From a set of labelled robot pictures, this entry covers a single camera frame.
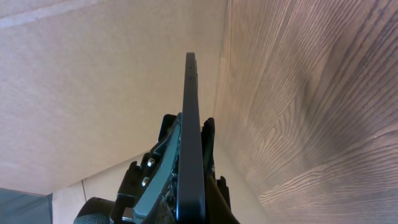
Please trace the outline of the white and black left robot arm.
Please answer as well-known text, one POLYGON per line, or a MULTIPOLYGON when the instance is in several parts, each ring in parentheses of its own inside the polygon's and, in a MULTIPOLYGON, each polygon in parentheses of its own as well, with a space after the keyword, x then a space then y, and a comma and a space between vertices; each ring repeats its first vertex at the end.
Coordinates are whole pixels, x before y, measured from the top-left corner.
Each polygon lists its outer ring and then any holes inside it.
MULTIPOLYGON (((126 171, 115 201, 92 197, 75 223, 178 223, 178 155, 182 116, 167 114, 157 144, 126 171)), ((226 179, 215 177, 215 121, 201 129, 205 181, 205 223, 237 223, 231 212, 226 179)))

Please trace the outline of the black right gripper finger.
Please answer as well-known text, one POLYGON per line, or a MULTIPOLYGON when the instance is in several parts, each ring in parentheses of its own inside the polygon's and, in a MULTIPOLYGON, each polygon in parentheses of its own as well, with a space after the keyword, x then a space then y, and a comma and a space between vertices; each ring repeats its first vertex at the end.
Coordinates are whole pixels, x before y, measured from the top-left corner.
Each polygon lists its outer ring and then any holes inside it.
POLYGON ((214 179, 212 175, 205 176, 205 200, 207 224, 239 224, 231 211, 229 187, 226 179, 214 179))

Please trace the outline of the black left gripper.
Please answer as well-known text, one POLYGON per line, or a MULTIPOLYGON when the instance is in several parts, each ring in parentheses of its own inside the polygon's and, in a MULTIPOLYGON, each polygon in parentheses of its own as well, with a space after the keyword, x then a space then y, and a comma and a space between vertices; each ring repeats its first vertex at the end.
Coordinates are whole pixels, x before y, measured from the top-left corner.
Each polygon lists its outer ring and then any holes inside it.
MULTIPOLYGON (((157 144, 132 162, 118 190, 111 223, 178 223, 177 190, 181 114, 164 116, 157 144)), ((203 170, 215 178, 215 120, 201 130, 203 170)))

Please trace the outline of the black smartphone with blue screen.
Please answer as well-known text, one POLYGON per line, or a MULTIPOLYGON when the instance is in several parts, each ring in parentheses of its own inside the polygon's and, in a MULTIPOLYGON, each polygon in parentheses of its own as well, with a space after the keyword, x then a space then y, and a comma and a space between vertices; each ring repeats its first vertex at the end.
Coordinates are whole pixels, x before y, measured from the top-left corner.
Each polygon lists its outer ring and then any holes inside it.
POLYGON ((178 164, 177 222, 205 223, 205 181, 195 54, 186 54, 178 164))

